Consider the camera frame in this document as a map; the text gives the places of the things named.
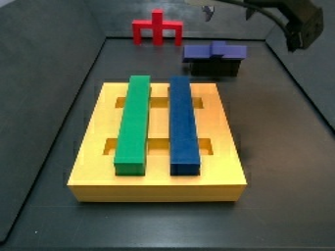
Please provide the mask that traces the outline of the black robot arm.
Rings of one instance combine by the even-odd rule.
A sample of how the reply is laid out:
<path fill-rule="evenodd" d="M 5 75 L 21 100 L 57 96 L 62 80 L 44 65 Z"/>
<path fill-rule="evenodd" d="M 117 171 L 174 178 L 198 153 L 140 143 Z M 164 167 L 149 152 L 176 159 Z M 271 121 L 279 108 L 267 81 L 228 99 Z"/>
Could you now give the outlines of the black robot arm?
<path fill-rule="evenodd" d="M 323 9 L 311 0 L 200 0 L 206 22 L 214 14 L 216 3 L 244 8 L 246 21 L 254 13 L 265 16 L 283 31 L 289 52 L 307 49 L 323 32 Z"/>

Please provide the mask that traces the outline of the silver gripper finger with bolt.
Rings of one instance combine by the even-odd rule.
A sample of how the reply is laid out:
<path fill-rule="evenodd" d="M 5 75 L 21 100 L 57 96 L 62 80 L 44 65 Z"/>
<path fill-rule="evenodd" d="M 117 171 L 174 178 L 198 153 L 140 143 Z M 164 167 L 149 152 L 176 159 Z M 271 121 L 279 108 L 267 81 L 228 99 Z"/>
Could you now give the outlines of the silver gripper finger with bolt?
<path fill-rule="evenodd" d="M 249 20 L 249 18 L 252 17 L 252 15 L 254 14 L 254 10 L 253 9 L 249 9 L 249 8 L 246 8 L 245 9 L 245 20 L 248 21 Z"/>

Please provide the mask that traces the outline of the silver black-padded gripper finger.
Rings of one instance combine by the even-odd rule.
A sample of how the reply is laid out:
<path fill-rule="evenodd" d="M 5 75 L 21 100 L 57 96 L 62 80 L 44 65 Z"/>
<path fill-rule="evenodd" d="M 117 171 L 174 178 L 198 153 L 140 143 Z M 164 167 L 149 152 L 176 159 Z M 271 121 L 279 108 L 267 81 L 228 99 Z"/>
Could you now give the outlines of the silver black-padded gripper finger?
<path fill-rule="evenodd" d="M 210 21 L 213 13 L 214 13 L 214 7 L 213 6 L 202 6 L 201 7 L 201 11 L 204 13 L 205 16 L 205 21 Z"/>

